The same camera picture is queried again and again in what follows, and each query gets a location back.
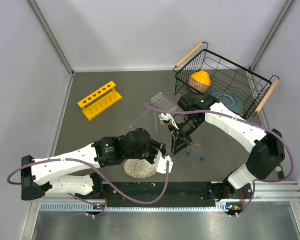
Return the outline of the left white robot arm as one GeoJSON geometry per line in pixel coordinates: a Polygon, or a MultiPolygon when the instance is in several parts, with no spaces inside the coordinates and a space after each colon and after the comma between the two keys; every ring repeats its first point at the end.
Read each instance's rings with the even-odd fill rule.
{"type": "Polygon", "coordinates": [[[76,194],[99,198],[104,191],[102,177],[98,175],[76,176],[88,170],[119,166],[124,161],[145,161],[156,173],[170,173],[172,159],[166,154],[166,146],[153,140],[142,128],[119,137],[104,137],[81,149],[51,158],[21,159],[21,199],[32,201],[51,194],[76,194]]]}

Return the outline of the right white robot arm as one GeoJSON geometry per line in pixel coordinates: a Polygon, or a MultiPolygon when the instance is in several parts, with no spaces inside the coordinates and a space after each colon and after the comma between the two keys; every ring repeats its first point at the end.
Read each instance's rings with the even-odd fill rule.
{"type": "Polygon", "coordinates": [[[249,153],[247,162],[233,171],[222,183],[211,183],[208,186],[208,194],[213,200],[235,198],[250,182],[266,180],[285,159],[285,149],[279,140],[282,137],[279,131],[274,130],[273,134],[270,134],[249,124],[213,95],[187,93],[177,104],[184,111],[182,123],[176,123],[170,114],[160,114],[169,124],[174,154],[193,143],[191,134],[203,123],[219,128],[249,153]]]}

